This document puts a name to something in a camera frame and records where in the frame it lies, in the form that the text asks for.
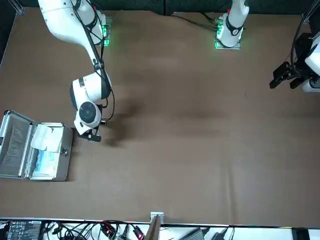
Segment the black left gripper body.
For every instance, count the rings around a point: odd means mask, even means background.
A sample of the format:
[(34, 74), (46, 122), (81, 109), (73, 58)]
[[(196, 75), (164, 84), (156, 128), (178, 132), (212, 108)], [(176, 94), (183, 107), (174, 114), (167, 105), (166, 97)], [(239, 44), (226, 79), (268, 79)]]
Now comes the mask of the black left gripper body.
[(300, 79), (305, 79), (310, 72), (310, 68), (305, 63), (313, 43), (312, 34), (303, 32), (293, 45), (295, 56), (290, 58), (292, 72)]

